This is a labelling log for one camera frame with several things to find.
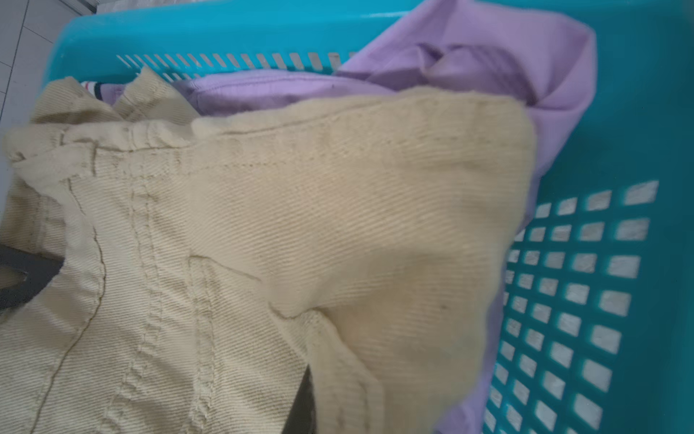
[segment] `stitching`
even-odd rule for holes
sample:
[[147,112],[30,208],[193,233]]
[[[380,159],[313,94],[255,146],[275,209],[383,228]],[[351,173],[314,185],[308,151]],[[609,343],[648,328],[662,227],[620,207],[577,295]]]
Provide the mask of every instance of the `stitching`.
[[[82,205],[77,200],[77,197],[75,196],[74,191],[72,190],[71,182],[69,180],[67,181],[67,191],[72,196],[73,200],[76,202],[82,216],[86,219],[86,215],[82,209]],[[72,338],[72,341],[70,341],[70,343],[66,346],[65,350],[62,352],[62,355],[56,357],[56,359],[51,364],[50,368],[46,370],[46,379],[41,385],[41,388],[39,389],[39,392],[36,396],[36,400],[34,400],[34,404],[32,406],[33,408],[36,408],[36,410],[34,410],[34,418],[33,420],[27,421],[26,425],[24,426],[24,429],[29,431],[30,433],[32,433],[36,428],[36,424],[38,423],[41,410],[43,409],[43,405],[46,403],[46,398],[48,397],[48,394],[50,393],[51,388],[53,387],[53,381],[56,378],[58,370],[60,370],[60,367],[65,361],[67,354],[70,352],[70,350],[72,350],[75,347],[75,345],[77,345],[77,342],[79,342],[80,338],[84,335],[84,332],[87,330],[87,327],[92,322],[92,319],[94,319],[94,316],[96,316],[99,307],[101,307],[101,300],[105,290],[106,272],[105,265],[103,262],[103,251],[96,238],[96,230],[93,226],[92,237],[94,239],[94,243],[96,243],[97,249],[99,250],[99,261],[101,262],[101,279],[99,282],[100,288],[96,294],[96,297],[92,301],[92,305],[90,306],[91,315],[88,315],[85,321],[77,328],[75,336]]]
[[[195,267],[203,275],[201,297],[195,291],[198,278],[193,279],[191,268]],[[210,284],[208,280],[208,268],[195,265],[190,262],[189,274],[191,290],[194,295],[196,311],[196,332],[198,334],[198,369],[194,377],[195,397],[191,405],[187,421],[183,424],[180,433],[202,433],[208,422],[211,401],[214,396],[214,311],[210,297]]]
[[[128,162],[129,165],[129,170],[132,171],[132,162]],[[139,382],[142,381],[144,374],[147,371],[147,368],[149,367],[149,362],[153,359],[154,353],[156,350],[156,344],[159,339],[159,334],[161,331],[161,322],[163,320],[163,312],[162,312],[162,292],[161,288],[158,286],[158,269],[157,269],[157,276],[156,276],[156,282],[153,281],[153,279],[149,276],[151,274],[148,272],[147,267],[145,266],[145,258],[147,256],[150,257],[150,263],[154,264],[154,267],[157,268],[156,262],[155,262],[155,257],[153,254],[153,240],[151,236],[151,227],[149,225],[149,203],[150,203],[150,196],[149,192],[146,190],[145,187],[145,192],[144,192],[144,206],[138,207],[138,210],[135,210],[135,201],[133,200],[137,195],[142,195],[142,193],[136,194],[135,193],[135,184],[131,183],[131,193],[130,193],[130,210],[131,210],[131,224],[133,225],[133,232],[135,233],[135,238],[137,240],[137,247],[138,247],[138,252],[140,255],[140,263],[142,264],[142,271],[144,275],[144,285],[149,289],[150,292],[150,297],[149,297],[149,306],[147,309],[146,313],[146,323],[144,327],[144,332],[142,334],[142,338],[140,340],[139,346],[137,348],[137,353],[133,356],[133,359],[128,366],[128,371],[121,382],[118,392],[114,395],[113,399],[109,403],[108,407],[104,410],[104,413],[101,417],[101,422],[99,424],[98,431],[99,432],[104,432],[105,430],[108,431],[115,431],[118,425],[120,424],[120,421],[124,414],[126,413],[127,409],[130,408],[130,405],[132,403],[132,397],[133,395],[137,392]],[[150,241],[150,247],[151,247],[151,255],[147,255],[146,252],[143,250],[144,248],[144,242],[141,242],[141,238],[145,238],[144,236],[140,237],[138,236],[138,231],[137,222],[135,221],[136,214],[141,215],[143,214],[142,210],[144,209],[144,215],[147,218],[147,223],[144,226],[144,233],[140,235],[147,235],[149,237]]]

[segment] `white floor tile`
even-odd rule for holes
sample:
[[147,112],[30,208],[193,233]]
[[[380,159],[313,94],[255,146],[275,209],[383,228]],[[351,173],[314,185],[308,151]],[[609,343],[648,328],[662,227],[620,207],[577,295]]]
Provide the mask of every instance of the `white floor tile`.
[[55,42],[65,25],[78,16],[58,0],[29,0],[24,27]]
[[7,91],[7,83],[10,82],[10,71],[12,68],[0,63],[0,92],[5,93]]
[[0,62],[12,66],[28,0],[0,0]]
[[0,135],[10,127],[24,125],[29,121],[52,48],[52,43],[36,33],[26,29],[22,31],[7,88],[5,108],[0,117]]

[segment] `grout line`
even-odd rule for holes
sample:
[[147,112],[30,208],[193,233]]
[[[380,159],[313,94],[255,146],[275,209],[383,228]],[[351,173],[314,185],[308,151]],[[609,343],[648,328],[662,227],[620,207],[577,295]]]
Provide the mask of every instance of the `grout line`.
[[19,51],[19,40],[22,38],[22,29],[24,29],[24,22],[26,21],[26,13],[29,10],[29,1],[31,0],[26,0],[26,7],[24,8],[24,16],[22,17],[22,27],[19,29],[19,37],[17,38],[17,46],[15,47],[15,55],[12,57],[12,65],[8,65],[10,67],[15,66],[15,60],[17,59],[17,52]]
[[31,30],[29,27],[22,26],[22,28],[24,28],[24,29],[30,31],[30,32],[33,33],[34,35],[36,35],[36,36],[38,36],[38,37],[40,37],[40,38],[42,38],[42,39],[45,39],[46,41],[48,41],[48,42],[50,42],[50,43],[53,44],[53,41],[51,41],[50,39],[46,39],[45,37],[39,35],[39,34],[36,33],[35,31]]

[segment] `turquoise plastic basket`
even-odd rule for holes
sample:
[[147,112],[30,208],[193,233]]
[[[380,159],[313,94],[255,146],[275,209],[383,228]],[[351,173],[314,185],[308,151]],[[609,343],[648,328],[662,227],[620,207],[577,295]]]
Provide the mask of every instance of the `turquoise plastic basket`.
[[[74,20],[46,81],[329,74],[418,0],[233,0]],[[694,433],[694,34],[670,0],[511,0],[598,34],[598,95],[509,254],[485,433]]]

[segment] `dark object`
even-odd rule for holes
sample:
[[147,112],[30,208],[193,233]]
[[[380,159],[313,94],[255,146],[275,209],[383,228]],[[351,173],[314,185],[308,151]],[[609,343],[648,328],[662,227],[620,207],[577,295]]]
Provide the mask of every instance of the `dark object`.
[[58,274],[62,260],[44,258],[0,245],[0,265],[25,275],[23,282],[0,289],[0,310],[14,308],[34,298]]
[[307,367],[282,434],[315,434],[315,432],[316,406],[313,400],[311,369]]

